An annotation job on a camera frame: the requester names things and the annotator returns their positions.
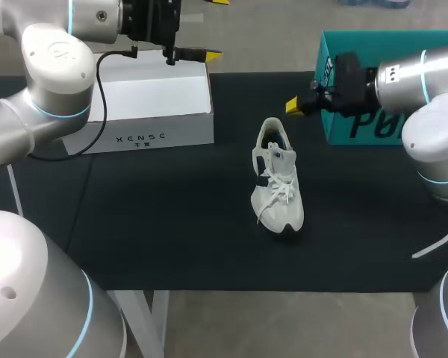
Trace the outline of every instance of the teal box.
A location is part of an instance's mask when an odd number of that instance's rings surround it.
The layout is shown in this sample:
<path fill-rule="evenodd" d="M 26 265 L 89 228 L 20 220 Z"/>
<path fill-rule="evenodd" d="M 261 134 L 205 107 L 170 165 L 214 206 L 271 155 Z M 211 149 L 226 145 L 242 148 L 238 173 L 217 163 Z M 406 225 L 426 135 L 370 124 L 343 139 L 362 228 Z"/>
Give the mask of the teal box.
<path fill-rule="evenodd" d="M 315 79 L 324 86 L 334 83 L 332 61 L 338 54 L 356 52 L 363 67 L 448 45 L 448 31 L 324 31 L 320 41 Z M 343 117 L 322 111 L 327 140 L 336 145 L 400 145 L 405 116 L 376 114 Z"/>

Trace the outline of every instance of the shoe tongue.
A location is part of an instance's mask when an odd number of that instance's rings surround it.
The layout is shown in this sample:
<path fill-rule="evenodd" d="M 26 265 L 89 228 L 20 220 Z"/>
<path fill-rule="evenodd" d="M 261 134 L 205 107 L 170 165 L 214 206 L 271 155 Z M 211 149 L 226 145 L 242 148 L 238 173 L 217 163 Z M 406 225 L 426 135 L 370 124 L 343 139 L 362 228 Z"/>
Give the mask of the shoe tongue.
<path fill-rule="evenodd" d="M 279 148 L 277 143 L 269 143 L 269 152 L 273 172 L 281 175 L 290 175 L 296 164 L 296 152 L 285 151 Z"/>

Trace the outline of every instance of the white box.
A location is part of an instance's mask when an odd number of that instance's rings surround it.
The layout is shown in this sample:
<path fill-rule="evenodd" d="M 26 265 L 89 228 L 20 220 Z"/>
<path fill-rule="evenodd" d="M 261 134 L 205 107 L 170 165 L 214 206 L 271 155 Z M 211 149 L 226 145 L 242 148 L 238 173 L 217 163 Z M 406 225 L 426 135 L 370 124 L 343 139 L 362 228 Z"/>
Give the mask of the white box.
<path fill-rule="evenodd" d="M 161 51 L 140 51 L 137 59 L 106 57 L 100 75 L 108 122 L 87 153 L 214 143 L 214 112 L 204 63 L 178 61 L 168 66 Z M 103 102 L 96 84 L 88 123 L 63 138 L 68 154 L 89 145 L 102 120 Z"/>

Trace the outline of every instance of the shoelace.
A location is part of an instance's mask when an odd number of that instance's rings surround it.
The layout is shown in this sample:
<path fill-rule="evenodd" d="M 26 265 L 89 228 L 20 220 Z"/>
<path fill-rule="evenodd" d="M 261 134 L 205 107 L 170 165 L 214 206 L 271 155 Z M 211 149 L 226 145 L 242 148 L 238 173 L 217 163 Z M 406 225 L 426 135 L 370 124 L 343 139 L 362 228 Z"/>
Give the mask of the shoelace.
<path fill-rule="evenodd" d="M 262 205 L 257 215 L 257 223 L 261 220 L 261 215 L 265 209 L 273 204 L 274 200 L 278 199 L 289 204 L 289 199 L 293 198 L 295 192 L 295 186 L 293 185 L 296 177 L 293 176 L 292 180 L 286 182 L 284 178 L 280 178 L 278 175 L 272 173 L 270 169 L 266 169 L 266 174 L 269 175 L 269 183 L 272 189 L 272 196 Z"/>

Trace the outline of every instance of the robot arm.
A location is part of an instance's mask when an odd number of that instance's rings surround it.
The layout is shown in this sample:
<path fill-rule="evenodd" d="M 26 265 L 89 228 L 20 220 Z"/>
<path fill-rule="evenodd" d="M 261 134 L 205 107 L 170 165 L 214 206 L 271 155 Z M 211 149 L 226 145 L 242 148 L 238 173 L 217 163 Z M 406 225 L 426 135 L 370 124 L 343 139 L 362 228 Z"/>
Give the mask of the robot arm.
<path fill-rule="evenodd" d="M 96 73 L 91 50 L 43 23 L 29 25 L 21 42 L 28 88 L 0 99 L 0 166 L 78 131 L 90 113 Z"/>
<path fill-rule="evenodd" d="M 378 68 L 362 68 L 355 53 L 341 54 L 334 68 L 334 86 L 314 83 L 309 96 L 293 100 L 295 109 L 356 116 L 383 107 L 386 113 L 408 114 L 404 148 L 429 191 L 448 201 L 448 46 Z"/>
<path fill-rule="evenodd" d="M 335 58 L 335 84 L 314 83 L 312 93 L 298 98 L 291 110 L 317 110 L 344 116 L 365 114 L 383 107 L 386 113 L 412 114 L 448 93 L 448 46 L 363 68 L 356 53 Z"/>
<path fill-rule="evenodd" d="M 206 50 L 175 47 L 180 15 L 181 0 L 0 0 L 0 33 L 21 44 L 28 84 L 0 100 L 0 166 L 86 124 L 96 70 L 83 41 L 125 34 L 162 45 L 169 65 L 205 62 Z"/>

